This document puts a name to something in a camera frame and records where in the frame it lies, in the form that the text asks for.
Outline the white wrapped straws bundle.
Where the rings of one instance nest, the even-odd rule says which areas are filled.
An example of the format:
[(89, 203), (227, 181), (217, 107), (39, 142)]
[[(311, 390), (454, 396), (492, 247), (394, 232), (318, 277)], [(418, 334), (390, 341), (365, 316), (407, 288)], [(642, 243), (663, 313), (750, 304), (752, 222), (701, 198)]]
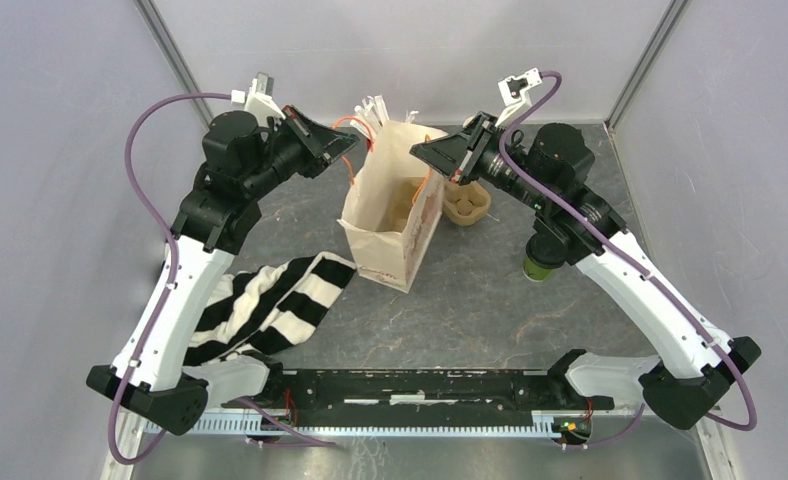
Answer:
[(384, 98), (381, 95), (367, 96), (354, 107), (349, 124), (366, 139), (375, 136), (386, 123), (391, 121)]

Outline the beige paper gift bag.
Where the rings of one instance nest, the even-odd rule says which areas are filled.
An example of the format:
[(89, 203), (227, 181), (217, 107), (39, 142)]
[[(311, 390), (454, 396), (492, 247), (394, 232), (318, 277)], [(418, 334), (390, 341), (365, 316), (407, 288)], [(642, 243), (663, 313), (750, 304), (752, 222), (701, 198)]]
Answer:
[(444, 178), (410, 150), (445, 135), (398, 121), (374, 135), (338, 220), (361, 277), (411, 289), (442, 215)]

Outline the green paper coffee cup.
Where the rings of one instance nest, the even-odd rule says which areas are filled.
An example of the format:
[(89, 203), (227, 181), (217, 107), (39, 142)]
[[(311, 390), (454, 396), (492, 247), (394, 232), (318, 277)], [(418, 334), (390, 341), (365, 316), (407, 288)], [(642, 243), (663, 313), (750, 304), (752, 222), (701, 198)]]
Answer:
[(544, 267), (529, 257), (525, 257), (522, 269), (525, 277), (528, 280), (533, 282), (543, 282), (552, 274), (552, 272), (555, 270), (555, 267)]

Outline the black plastic cup lid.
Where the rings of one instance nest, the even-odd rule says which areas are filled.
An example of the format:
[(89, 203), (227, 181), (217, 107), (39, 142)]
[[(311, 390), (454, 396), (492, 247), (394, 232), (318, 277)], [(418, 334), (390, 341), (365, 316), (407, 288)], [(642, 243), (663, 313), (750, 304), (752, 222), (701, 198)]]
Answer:
[(565, 263), (567, 251), (566, 243), (553, 234), (535, 233), (526, 244), (525, 259), (528, 265), (553, 270)]

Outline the brown pulp cup carrier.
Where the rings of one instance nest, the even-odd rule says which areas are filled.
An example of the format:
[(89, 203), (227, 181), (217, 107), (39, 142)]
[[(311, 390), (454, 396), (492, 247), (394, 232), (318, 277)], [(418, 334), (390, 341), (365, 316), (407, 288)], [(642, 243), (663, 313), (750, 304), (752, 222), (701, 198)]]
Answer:
[(422, 189), (423, 178), (409, 177), (400, 181), (389, 199), (385, 216), (384, 230), (402, 232), (408, 222), (415, 195)]

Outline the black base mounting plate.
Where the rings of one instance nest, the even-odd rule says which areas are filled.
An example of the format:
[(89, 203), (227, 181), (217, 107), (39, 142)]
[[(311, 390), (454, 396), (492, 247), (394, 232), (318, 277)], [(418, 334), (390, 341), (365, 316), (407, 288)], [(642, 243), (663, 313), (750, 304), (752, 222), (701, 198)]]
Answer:
[(545, 370), (282, 370), (253, 401), (297, 414), (299, 427), (525, 426), (535, 411), (611, 410)]

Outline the black white striped cloth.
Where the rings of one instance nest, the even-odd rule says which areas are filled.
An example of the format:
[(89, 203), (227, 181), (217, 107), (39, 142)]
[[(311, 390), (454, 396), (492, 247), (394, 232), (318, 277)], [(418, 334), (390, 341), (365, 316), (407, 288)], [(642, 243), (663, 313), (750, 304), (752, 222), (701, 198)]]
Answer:
[(223, 275), (207, 300), (183, 365), (270, 356), (306, 342), (355, 272), (353, 262), (321, 252)]

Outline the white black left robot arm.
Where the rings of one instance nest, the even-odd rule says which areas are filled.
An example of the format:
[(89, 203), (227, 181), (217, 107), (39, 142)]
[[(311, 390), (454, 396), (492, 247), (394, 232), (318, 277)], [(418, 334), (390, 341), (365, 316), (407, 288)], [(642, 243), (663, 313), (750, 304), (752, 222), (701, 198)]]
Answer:
[(212, 120), (202, 139), (205, 161), (168, 229), (169, 251), (141, 319), (113, 362), (92, 367), (86, 379), (112, 402), (110, 428), (127, 410), (183, 435), (204, 411), (239, 397), (265, 408), (282, 399), (284, 381), (267, 363), (242, 355), (188, 366), (189, 341), (261, 219), (260, 200), (295, 174), (320, 175), (360, 142), (291, 105), (268, 120), (243, 110)]

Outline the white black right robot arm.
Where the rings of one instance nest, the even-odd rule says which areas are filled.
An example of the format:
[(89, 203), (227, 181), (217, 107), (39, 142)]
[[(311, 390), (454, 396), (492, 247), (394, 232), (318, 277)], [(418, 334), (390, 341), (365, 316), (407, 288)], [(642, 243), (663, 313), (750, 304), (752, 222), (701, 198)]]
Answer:
[(716, 327), (654, 266), (621, 215), (587, 186), (595, 156), (577, 128), (549, 123), (524, 145), (521, 132), (482, 113), (457, 132), (417, 142), (410, 152), (453, 184), (484, 181), (531, 208), (526, 275), (543, 280), (563, 266), (576, 268), (653, 346), (648, 357), (568, 352), (548, 372), (555, 405), (572, 408), (585, 397), (641, 403), (687, 430), (712, 418), (731, 387), (745, 387), (759, 345)]

